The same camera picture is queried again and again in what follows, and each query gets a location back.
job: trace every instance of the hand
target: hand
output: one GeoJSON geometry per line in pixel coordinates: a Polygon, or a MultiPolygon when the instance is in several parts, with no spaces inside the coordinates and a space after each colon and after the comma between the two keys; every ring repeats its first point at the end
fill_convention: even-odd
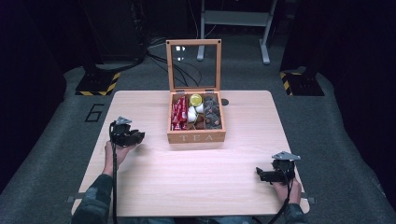
{"type": "MultiPolygon", "coordinates": [[[[293,178],[289,184],[291,185],[292,183],[292,187],[291,187],[291,192],[290,192],[290,200],[289,203],[297,203],[300,204],[300,200],[301,200],[301,191],[302,191],[302,187],[300,182],[297,181],[296,178],[293,178]]],[[[287,185],[282,185],[282,183],[272,183],[274,185],[276,194],[277,194],[277,198],[281,201],[281,202],[285,202],[285,199],[288,197],[288,186],[287,185]]]]}
{"type": "MultiPolygon", "coordinates": [[[[117,169],[119,169],[120,164],[125,160],[125,157],[128,154],[128,152],[134,149],[136,145],[137,144],[129,147],[120,147],[116,145],[117,169]]],[[[105,151],[106,151],[105,168],[103,169],[102,174],[113,176],[113,147],[111,146],[110,141],[106,142],[105,151]]]]}

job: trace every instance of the yellow and black hazard tape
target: yellow and black hazard tape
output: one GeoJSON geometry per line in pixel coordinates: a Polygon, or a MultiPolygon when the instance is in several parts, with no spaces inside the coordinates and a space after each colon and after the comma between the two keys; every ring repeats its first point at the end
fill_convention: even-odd
{"type": "MultiPolygon", "coordinates": [[[[288,79],[286,77],[285,72],[281,72],[280,73],[280,77],[282,78],[282,82],[283,82],[283,87],[285,88],[286,94],[287,95],[293,95],[293,92],[291,91],[291,87],[290,84],[288,82],[288,79]]],[[[288,73],[288,74],[292,74],[292,75],[300,75],[301,73],[288,73]]]]}
{"type": "Polygon", "coordinates": [[[114,75],[113,79],[111,80],[110,85],[108,86],[106,91],[76,91],[76,95],[109,95],[113,92],[114,88],[116,88],[117,81],[119,80],[120,73],[114,75]]]}

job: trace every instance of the wooden table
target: wooden table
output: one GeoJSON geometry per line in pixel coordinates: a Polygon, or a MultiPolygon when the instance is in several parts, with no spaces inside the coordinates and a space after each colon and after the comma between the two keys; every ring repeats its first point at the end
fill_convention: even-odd
{"type": "MultiPolygon", "coordinates": [[[[118,171],[119,217],[276,214],[281,203],[275,190],[256,174],[256,167],[273,170],[271,157],[276,153],[290,152],[272,95],[222,91],[221,98],[230,102],[224,106],[223,143],[170,145],[169,91],[116,92],[79,192],[101,174],[108,127],[123,116],[146,137],[118,171]]],[[[75,201],[72,213],[79,203],[75,201]]],[[[301,207],[308,212],[308,201],[302,199],[301,207]]]]}

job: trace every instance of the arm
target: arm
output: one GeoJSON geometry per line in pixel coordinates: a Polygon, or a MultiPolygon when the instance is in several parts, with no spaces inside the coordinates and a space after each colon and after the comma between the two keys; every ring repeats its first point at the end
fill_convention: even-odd
{"type": "MultiPolygon", "coordinates": [[[[128,152],[135,145],[130,147],[116,147],[117,169],[125,160],[128,152]]],[[[107,223],[109,207],[111,202],[111,190],[113,188],[113,149],[110,142],[106,143],[105,168],[92,185],[85,192],[81,204],[72,216],[71,223],[107,223]]]]}
{"type": "MultiPolygon", "coordinates": [[[[294,178],[291,181],[292,188],[290,192],[290,200],[284,212],[285,223],[287,224],[305,224],[308,223],[303,210],[300,207],[301,200],[301,184],[294,178]]],[[[281,183],[273,183],[278,199],[284,202],[288,197],[288,186],[281,183]]]]}

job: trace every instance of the person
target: person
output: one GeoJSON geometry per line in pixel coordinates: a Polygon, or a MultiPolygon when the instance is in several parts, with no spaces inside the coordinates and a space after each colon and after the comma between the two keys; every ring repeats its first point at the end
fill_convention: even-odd
{"type": "MultiPolygon", "coordinates": [[[[136,145],[129,147],[116,146],[117,169],[125,160],[128,152],[134,149],[136,145]]],[[[106,157],[103,172],[95,179],[87,189],[80,205],[71,217],[71,224],[107,224],[109,208],[111,203],[111,191],[113,188],[113,148],[111,142],[107,141],[105,146],[106,157]]],[[[279,183],[273,183],[279,200],[284,201],[288,194],[287,186],[279,183]]],[[[302,212],[299,201],[301,199],[301,185],[297,182],[291,189],[290,203],[285,210],[287,223],[306,223],[304,213],[302,212]]],[[[198,223],[219,223],[219,224],[251,224],[250,216],[231,216],[231,217],[197,217],[198,223]]],[[[171,217],[128,217],[122,218],[120,223],[128,224],[175,224],[171,217]]]]}
{"type": "MultiPolygon", "coordinates": [[[[282,183],[274,182],[272,183],[277,198],[281,202],[285,202],[288,197],[288,186],[283,185],[282,183]]],[[[296,178],[293,178],[290,181],[290,185],[292,186],[290,190],[289,203],[286,205],[283,217],[285,218],[286,224],[305,224],[308,223],[307,218],[300,207],[301,200],[301,192],[302,187],[300,182],[297,181],[296,178]]]]}

